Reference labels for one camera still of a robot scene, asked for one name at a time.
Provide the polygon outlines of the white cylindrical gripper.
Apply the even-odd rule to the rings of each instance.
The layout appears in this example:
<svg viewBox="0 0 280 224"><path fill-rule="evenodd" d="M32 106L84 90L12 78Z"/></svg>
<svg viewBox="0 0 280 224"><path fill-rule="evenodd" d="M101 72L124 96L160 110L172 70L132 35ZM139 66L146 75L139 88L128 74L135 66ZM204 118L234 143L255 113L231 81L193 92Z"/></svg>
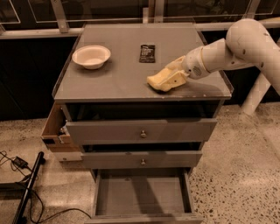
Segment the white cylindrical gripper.
<svg viewBox="0 0 280 224"><path fill-rule="evenodd" d="M168 92L173 88L186 83L188 76L197 80L207 77L210 73L204 66L202 60L203 47L191 50L185 57L181 56L167 64L165 67L171 71L159 82L159 89Z"/></svg>

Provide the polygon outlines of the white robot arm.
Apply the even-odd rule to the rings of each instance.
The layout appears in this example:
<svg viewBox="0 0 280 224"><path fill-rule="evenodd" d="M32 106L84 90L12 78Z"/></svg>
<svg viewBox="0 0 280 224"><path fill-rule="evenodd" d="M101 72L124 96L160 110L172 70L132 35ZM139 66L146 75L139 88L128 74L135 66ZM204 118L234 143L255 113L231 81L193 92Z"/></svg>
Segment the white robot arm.
<svg viewBox="0 0 280 224"><path fill-rule="evenodd" d="M219 70L257 67L259 74L241 109L255 112L269 88L280 94L280 47L266 28L251 18L230 26L225 38L200 46L168 64L167 75L157 84L168 91L186 83L187 78L201 79Z"/></svg>

